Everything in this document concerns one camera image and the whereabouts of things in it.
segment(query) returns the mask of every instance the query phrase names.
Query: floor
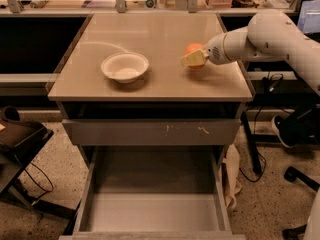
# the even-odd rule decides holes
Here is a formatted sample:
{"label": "floor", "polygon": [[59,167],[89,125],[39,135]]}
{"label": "floor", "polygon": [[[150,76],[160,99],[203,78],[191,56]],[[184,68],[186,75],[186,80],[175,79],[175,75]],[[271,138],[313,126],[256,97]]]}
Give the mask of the floor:
{"label": "floor", "polygon": [[[82,196],[87,167],[77,148],[69,142],[59,119],[37,118],[54,131],[52,139],[33,161],[54,184],[53,192],[43,199],[74,209]],[[255,125],[256,133],[270,131],[269,122],[257,122]],[[242,171],[255,179],[242,127],[234,144],[241,157]],[[283,229],[306,223],[315,197],[315,193],[302,183],[285,181],[283,174],[288,166],[293,165],[320,180],[320,151],[305,146],[287,150],[280,145],[258,146],[258,150],[267,162],[264,174],[258,182],[251,183],[239,173],[243,187],[237,194],[236,208],[229,211],[231,228],[234,234],[244,234],[247,240],[280,240]],[[44,188],[50,188],[46,178],[35,167],[28,167],[28,171]],[[37,196],[42,193],[26,174],[20,179],[29,194]],[[0,211],[1,240],[58,239],[67,225],[65,219],[44,214],[39,220],[29,210],[3,202],[0,202]]]}

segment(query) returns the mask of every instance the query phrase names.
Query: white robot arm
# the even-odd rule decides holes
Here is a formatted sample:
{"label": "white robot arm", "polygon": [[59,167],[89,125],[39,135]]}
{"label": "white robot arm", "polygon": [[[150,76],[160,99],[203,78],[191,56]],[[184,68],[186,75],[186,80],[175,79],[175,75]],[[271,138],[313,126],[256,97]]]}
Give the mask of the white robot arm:
{"label": "white robot arm", "polygon": [[181,62],[192,67],[204,65],[207,60],[214,64],[283,60],[320,95],[320,44],[306,37],[278,10],[257,13],[247,27],[215,36],[201,53],[189,53]]}

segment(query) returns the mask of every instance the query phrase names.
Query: white bowl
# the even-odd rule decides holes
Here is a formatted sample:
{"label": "white bowl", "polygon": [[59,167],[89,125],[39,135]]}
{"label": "white bowl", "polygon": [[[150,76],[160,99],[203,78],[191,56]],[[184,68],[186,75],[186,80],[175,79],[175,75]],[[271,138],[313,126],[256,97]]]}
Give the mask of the white bowl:
{"label": "white bowl", "polygon": [[102,73],[119,83],[134,82],[147,71],[148,67],[147,58],[134,52],[116,53],[101,64]]}

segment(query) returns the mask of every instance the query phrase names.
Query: laptop screen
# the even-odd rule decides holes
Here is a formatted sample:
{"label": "laptop screen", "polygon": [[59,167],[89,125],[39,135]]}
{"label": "laptop screen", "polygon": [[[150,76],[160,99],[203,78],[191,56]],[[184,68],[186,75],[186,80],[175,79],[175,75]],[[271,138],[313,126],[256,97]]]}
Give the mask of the laptop screen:
{"label": "laptop screen", "polygon": [[306,36],[320,38],[320,0],[301,0],[297,25]]}

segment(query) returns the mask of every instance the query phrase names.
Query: closed drawer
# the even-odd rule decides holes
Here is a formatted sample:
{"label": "closed drawer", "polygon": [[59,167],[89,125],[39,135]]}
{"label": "closed drawer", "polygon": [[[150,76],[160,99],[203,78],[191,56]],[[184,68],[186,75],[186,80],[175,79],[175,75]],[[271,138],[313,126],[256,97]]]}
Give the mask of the closed drawer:
{"label": "closed drawer", "polygon": [[130,235],[231,239],[210,147],[96,149],[72,237]]}
{"label": "closed drawer", "polygon": [[74,145],[226,145],[240,127],[238,119],[63,120]]}

